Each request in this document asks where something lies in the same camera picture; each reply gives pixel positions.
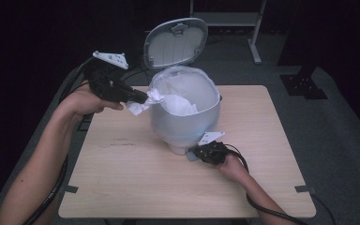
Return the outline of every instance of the wooden table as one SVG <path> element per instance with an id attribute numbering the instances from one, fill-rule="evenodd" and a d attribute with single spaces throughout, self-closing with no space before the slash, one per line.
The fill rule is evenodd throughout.
<path id="1" fill-rule="evenodd" d="M 250 173 L 289 215 L 315 206 L 264 86 L 218 86 L 219 142 L 239 149 Z M 245 191 L 214 166 L 174 154 L 149 125 L 148 112 L 95 114 L 59 209 L 62 218 L 255 218 Z"/>

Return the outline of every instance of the hand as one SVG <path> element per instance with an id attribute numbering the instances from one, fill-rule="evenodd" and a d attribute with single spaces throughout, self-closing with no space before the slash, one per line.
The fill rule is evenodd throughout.
<path id="1" fill-rule="evenodd" d="M 90 90 L 89 84 L 85 84 L 76 89 L 63 100 L 60 107 L 79 116 L 89 113 L 101 113 L 105 107 L 118 111 L 124 109 L 119 102 L 111 102 L 97 97 Z"/>
<path id="2" fill-rule="evenodd" d="M 249 176 L 239 158 L 231 154 L 227 155 L 224 163 L 218 164 L 217 167 L 228 178 L 237 182 L 240 182 L 245 176 Z"/>

